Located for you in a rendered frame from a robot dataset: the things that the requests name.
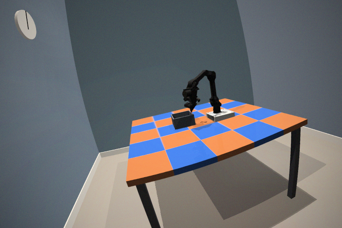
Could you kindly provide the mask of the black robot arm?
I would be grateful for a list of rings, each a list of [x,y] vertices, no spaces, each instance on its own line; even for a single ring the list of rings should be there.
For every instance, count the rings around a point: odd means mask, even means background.
[[[209,100],[210,100],[211,106],[213,107],[213,113],[216,113],[216,114],[220,113],[221,103],[219,101],[219,98],[216,95],[216,88],[215,88],[216,73],[214,71],[203,70],[194,79],[191,79],[188,82],[187,88],[183,89],[183,92],[182,92],[184,101],[190,100],[189,96],[197,96],[197,90],[199,90],[199,88],[197,87],[197,84],[204,76],[207,76],[210,82],[211,98]]]

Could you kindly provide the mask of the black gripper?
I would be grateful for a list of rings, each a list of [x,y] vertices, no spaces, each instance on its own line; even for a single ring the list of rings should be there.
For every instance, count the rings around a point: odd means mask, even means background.
[[[185,103],[184,104],[184,107],[187,107],[187,108],[189,108],[190,109],[190,111],[193,111],[194,110],[194,108],[196,107],[196,102],[198,101],[200,101],[200,98],[197,98],[197,96],[189,96],[190,97],[190,100],[189,100],[189,103],[187,102],[187,103]]]

